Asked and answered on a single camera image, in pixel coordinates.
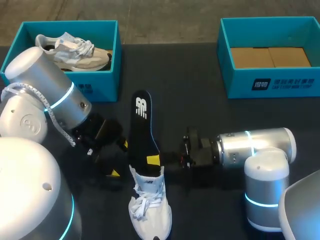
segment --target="coiled white cable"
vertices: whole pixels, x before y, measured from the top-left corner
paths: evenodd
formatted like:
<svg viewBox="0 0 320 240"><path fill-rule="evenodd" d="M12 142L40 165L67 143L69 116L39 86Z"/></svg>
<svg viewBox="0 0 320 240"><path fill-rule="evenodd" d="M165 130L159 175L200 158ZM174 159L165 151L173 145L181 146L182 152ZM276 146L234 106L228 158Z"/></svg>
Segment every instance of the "coiled white cable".
<svg viewBox="0 0 320 240"><path fill-rule="evenodd" d="M8 92L16 91L16 90L14 90L14 88L25 88L25 89L28 89L31 92L33 92L39 98L39 100L43 103L45 108L47 109L47 112L49 113L49 116L51 118L51 121L52 121L54 127L58 130L59 133L61 133L68 140L68 142L71 144L72 147L76 146L76 142L73 140L73 138L65 130L63 130L63 128L59 125L59 123L56 120L56 117L54 115L54 112L52 111L51 106L50 106L49 102L47 101L47 99L45 98L45 96L40 91L38 91L36 88L34 88L33 86L26 84L26 83L21 83L21 82L11 83L3 89L2 93L1 93L1 101L3 101L5 99Z"/></svg>

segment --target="shoelace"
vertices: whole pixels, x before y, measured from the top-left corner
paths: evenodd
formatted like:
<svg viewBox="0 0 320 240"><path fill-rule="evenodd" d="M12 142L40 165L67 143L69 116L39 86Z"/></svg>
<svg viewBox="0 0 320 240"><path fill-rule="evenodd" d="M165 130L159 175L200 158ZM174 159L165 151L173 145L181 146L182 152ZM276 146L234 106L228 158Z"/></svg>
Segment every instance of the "shoelace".
<svg viewBox="0 0 320 240"><path fill-rule="evenodd" d="M75 39L79 40L80 42L77 44L79 47L75 48L75 49L71 49L70 52L76 52L78 51L78 55L76 57L79 56L90 56L92 53L92 50L94 49L95 45L91 43L91 41L87 40L83 40L82 38L76 37Z"/></svg>
<svg viewBox="0 0 320 240"><path fill-rule="evenodd" d="M160 189L156 193L140 191L138 184L136 184L133 189L139 195L139 197L135 200L135 203L131 207L130 211L133 218L140 220L144 217L151 204L161 203L164 184L161 184Z"/></svg>

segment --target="shoe sole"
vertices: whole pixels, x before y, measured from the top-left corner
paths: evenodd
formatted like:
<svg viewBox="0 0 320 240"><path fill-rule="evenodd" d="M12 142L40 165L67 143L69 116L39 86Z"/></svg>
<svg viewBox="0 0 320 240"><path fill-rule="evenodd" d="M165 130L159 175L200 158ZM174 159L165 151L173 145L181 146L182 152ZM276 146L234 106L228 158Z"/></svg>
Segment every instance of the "shoe sole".
<svg viewBox="0 0 320 240"><path fill-rule="evenodd" d="M55 65L57 65L60 69L67 69L67 70L70 70L72 72L94 72L94 71L98 71L98 70L101 70L103 69L107 64L105 65L102 65L102 66L97 66L97 67L93 67L93 68L76 68L74 66L70 66L66 63L62 63L62 62L55 62Z"/></svg>

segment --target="shoe insole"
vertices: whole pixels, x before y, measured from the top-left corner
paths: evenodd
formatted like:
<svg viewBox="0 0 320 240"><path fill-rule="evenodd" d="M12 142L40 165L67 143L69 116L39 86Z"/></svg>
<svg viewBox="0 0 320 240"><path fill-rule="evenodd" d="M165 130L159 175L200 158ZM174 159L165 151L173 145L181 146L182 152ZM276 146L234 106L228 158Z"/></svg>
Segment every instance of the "shoe insole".
<svg viewBox="0 0 320 240"><path fill-rule="evenodd" d="M161 163L159 149L152 135L152 99L145 90L131 99L128 159L139 175L158 177Z"/></svg>
<svg viewBox="0 0 320 240"><path fill-rule="evenodd" d="M46 51L50 51L51 49L55 49L55 46L54 45L47 45L43 49Z"/></svg>

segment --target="sneaker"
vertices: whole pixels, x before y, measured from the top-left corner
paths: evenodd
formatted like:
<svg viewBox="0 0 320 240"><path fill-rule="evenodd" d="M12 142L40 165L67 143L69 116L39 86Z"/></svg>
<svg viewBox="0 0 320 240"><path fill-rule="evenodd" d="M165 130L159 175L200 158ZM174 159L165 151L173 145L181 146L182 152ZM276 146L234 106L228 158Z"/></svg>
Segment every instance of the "sneaker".
<svg viewBox="0 0 320 240"><path fill-rule="evenodd" d="M73 37L65 32L57 38L39 34L35 45L41 48L61 69L74 72L97 71L104 68L111 60L111 54L95 47L89 40Z"/></svg>
<svg viewBox="0 0 320 240"><path fill-rule="evenodd" d="M130 167L138 198L131 198L129 214L133 227L143 240L165 240L170 234L172 213L166 197L164 170L160 176L141 176Z"/></svg>

